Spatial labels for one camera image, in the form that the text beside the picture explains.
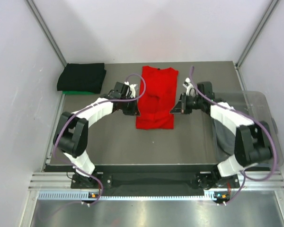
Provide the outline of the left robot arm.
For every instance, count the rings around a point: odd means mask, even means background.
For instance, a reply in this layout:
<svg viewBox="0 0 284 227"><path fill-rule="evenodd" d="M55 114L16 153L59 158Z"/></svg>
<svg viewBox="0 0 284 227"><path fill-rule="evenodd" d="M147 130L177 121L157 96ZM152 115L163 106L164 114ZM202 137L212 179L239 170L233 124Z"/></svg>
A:
<svg viewBox="0 0 284 227"><path fill-rule="evenodd" d="M89 128L118 110L125 115L138 116L137 89L137 84L116 82L108 94L103 94L79 111L63 112L59 118L53 138L53 153L59 149L70 160L76 179L89 188L98 182L96 167L86 151Z"/></svg>

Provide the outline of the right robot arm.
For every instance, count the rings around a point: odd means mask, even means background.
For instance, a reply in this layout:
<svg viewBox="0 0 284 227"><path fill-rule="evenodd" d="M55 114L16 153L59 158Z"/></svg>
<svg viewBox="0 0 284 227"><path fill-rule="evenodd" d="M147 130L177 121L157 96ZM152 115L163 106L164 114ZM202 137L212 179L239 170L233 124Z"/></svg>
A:
<svg viewBox="0 0 284 227"><path fill-rule="evenodd" d="M180 95L171 114L190 114L193 110L201 110L219 123L232 138L232 154L212 168L212 183L223 187L229 177L272 160L270 173L257 179L268 180L277 167L277 151L267 122L260 122L236 110L225 99L216 98L209 81L195 84L186 78L183 86L186 91Z"/></svg>

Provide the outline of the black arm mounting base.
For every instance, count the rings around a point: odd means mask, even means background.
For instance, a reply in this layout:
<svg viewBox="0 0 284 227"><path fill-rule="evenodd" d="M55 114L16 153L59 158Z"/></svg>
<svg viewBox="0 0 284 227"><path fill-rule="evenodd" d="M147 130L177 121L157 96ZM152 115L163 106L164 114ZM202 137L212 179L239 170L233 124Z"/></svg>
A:
<svg viewBox="0 0 284 227"><path fill-rule="evenodd" d="M238 189L238 175L212 176L213 164L97 165L105 196L195 196Z"/></svg>

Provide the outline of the red t shirt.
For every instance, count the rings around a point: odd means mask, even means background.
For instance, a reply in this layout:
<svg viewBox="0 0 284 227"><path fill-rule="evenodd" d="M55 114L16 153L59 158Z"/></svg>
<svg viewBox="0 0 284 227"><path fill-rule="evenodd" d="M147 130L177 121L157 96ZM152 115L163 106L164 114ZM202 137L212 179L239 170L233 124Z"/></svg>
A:
<svg viewBox="0 0 284 227"><path fill-rule="evenodd" d="M176 101L178 74L179 71L173 68L142 67L145 83L140 83L140 93L145 93L138 101L140 116L136 118L137 129L174 128L174 115L170 111Z"/></svg>

